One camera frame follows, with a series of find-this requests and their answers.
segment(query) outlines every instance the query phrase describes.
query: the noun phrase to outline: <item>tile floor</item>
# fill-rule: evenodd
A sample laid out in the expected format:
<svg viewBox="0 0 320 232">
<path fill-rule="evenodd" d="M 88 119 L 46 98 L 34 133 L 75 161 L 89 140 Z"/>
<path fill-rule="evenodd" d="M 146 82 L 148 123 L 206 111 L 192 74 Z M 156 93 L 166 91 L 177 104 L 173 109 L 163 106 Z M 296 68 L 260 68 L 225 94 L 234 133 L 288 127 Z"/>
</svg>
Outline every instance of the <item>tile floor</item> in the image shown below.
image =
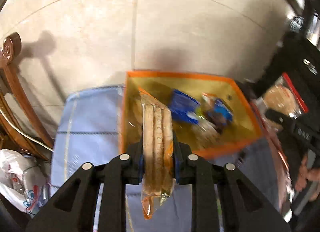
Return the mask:
<svg viewBox="0 0 320 232">
<path fill-rule="evenodd" d="M 292 13 L 285 0 L 8 0 L 0 37 L 20 34 L 19 78 L 54 137 L 71 92 L 122 83 L 127 70 L 258 78 Z"/>
</svg>

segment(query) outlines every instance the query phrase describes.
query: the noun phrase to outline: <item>fabric storage basket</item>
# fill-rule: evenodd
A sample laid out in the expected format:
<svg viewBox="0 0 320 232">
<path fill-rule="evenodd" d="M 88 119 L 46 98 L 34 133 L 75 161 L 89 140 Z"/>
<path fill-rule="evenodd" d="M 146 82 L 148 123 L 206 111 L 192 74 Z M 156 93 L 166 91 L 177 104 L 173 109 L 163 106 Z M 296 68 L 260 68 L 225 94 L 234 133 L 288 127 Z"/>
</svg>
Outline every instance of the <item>fabric storage basket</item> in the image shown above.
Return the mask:
<svg viewBox="0 0 320 232">
<path fill-rule="evenodd" d="M 133 113 L 139 99 L 139 87 L 165 105 L 170 102 L 172 89 L 178 89 L 198 101 L 201 101 L 202 92 L 214 94 L 228 104 L 234 114 L 233 122 L 222 132 L 219 142 L 208 149 L 199 149 L 190 126 L 173 124 L 178 141 L 188 144 L 193 153 L 206 159 L 239 151 L 262 136 L 252 108 L 233 79 L 199 73 L 130 71 L 127 72 L 123 98 L 120 153 L 141 139 L 141 127 Z"/>
</svg>

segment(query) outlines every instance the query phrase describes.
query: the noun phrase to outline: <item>person's hand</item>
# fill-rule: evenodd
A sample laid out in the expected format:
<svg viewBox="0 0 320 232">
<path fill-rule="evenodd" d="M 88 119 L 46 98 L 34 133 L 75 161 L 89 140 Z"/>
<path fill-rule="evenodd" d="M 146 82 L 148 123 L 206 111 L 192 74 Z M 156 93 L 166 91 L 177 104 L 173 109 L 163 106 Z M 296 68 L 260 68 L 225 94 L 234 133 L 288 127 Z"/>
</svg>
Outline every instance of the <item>person's hand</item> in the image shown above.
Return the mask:
<svg viewBox="0 0 320 232">
<path fill-rule="evenodd" d="M 301 166 L 299 168 L 299 174 L 297 182 L 294 186 L 297 192 L 302 191 L 306 185 L 307 180 L 309 181 L 320 181 L 320 168 L 307 169 L 307 155 L 305 155 L 302 159 Z M 318 184 L 318 188 L 315 193 L 310 197 L 310 201 L 316 200 L 320 192 L 320 184 Z"/>
</svg>

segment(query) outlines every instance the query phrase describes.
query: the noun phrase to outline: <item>red strip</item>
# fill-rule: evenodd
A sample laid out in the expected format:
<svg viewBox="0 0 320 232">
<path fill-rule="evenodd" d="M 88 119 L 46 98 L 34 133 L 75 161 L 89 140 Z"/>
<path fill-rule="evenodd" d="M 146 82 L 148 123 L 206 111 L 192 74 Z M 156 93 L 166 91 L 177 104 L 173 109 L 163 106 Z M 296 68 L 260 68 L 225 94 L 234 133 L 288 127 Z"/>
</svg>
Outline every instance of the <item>red strip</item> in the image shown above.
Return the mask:
<svg viewBox="0 0 320 232">
<path fill-rule="evenodd" d="M 303 101 L 303 99 L 301 98 L 299 92 L 294 87 L 289 75 L 286 72 L 284 72 L 284 73 L 282 73 L 282 77 L 285 79 L 289 88 L 291 89 L 291 91 L 293 92 L 295 97 L 297 98 L 297 101 L 299 103 L 300 108 L 302 108 L 304 113 L 307 113 L 309 111 L 309 109 L 308 109 L 307 105 L 305 104 L 305 102 Z"/>
</svg>

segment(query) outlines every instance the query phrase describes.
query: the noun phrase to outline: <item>silver screw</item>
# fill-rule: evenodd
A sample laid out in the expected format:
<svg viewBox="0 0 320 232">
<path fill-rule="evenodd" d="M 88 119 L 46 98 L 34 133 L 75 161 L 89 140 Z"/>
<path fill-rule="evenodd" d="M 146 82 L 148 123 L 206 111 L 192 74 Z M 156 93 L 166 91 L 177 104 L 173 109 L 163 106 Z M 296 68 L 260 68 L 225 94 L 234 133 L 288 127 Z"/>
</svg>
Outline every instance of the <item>silver screw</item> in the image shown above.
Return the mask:
<svg viewBox="0 0 320 232">
<path fill-rule="evenodd" d="M 84 163 L 82 165 L 82 169 L 84 169 L 84 170 L 89 170 L 91 167 L 92 167 L 91 163 Z"/>
<path fill-rule="evenodd" d="M 130 155 L 128 155 L 128 154 L 122 154 L 122 155 L 120 155 L 120 160 L 125 161 L 125 160 L 128 160 L 129 158 L 130 158 Z"/>
<path fill-rule="evenodd" d="M 226 169 L 229 171 L 234 171 L 236 169 L 236 166 L 232 163 L 227 163 L 226 164 Z"/>
<path fill-rule="evenodd" d="M 196 161 L 196 160 L 198 160 L 199 157 L 197 155 L 195 155 L 195 154 L 191 154 L 191 155 L 188 156 L 188 158 L 191 161 Z"/>
</svg>

